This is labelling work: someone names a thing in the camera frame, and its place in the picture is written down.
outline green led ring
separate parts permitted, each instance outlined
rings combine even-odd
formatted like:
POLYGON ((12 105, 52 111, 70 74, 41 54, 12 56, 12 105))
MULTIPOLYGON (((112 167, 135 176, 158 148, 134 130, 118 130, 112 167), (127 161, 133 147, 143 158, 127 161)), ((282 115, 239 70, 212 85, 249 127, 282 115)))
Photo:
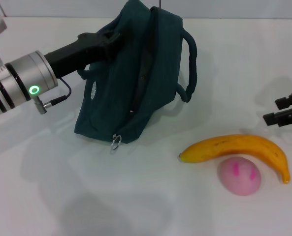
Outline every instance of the green led ring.
POLYGON ((31 86, 30 89, 29 89, 29 93, 34 95, 34 94, 37 94, 39 92, 39 86, 31 86))

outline banana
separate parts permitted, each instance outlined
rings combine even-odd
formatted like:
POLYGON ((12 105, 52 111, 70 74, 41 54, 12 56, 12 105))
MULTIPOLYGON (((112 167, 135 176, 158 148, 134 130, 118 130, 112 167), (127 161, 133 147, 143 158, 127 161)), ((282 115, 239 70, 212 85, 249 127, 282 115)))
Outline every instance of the banana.
POLYGON ((189 146, 180 154, 187 163, 207 161, 230 154, 249 154, 277 170, 283 183, 289 183, 290 173, 284 152, 272 141, 255 135, 227 135, 207 139, 189 146))

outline bag handle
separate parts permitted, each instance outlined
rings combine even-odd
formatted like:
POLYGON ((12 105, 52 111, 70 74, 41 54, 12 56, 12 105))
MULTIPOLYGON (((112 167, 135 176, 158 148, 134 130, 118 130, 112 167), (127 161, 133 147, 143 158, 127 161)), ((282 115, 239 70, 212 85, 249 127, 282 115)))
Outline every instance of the bag handle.
POLYGON ((183 102, 189 102, 192 98, 192 94, 195 91, 197 84, 197 68, 196 68, 196 58, 197 58, 197 47, 193 37, 183 29, 181 36, 186 40, 189 45, 190 50, 190 78, 189 85, 186 90, 182 88, 180 84, 177 84, 176 92, 180 95, 183 102))

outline pink ball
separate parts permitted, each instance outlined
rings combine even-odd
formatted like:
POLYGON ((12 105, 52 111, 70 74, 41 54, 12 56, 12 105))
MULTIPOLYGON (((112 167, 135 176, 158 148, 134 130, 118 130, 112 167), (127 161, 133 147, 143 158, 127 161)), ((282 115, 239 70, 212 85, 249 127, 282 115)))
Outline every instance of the pink ball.
POLYGON ((256 165, 240 156, 220 163, 219 177, 229 191, 240 196, 255 193, 261 183, 260 171, 256 165))

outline metal ring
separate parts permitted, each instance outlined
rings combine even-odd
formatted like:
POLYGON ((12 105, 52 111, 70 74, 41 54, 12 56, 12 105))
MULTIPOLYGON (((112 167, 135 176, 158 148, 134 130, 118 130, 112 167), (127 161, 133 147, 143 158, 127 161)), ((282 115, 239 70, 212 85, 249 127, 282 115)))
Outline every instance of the metal ring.
POLYGON ((116 134, 114 134, 113 138, 114 139, 113 139, 113 142, 111 144, 111 151, 115 151, 121 145, 121 142, 122 142, 122 136, 121 135, 116 136, 116 134), (115 147, 113 147, 115 142, 116 142, 116 140, 118 140, 118 139, 120 139, 119 142, 117 143, 117 145, 115 147))

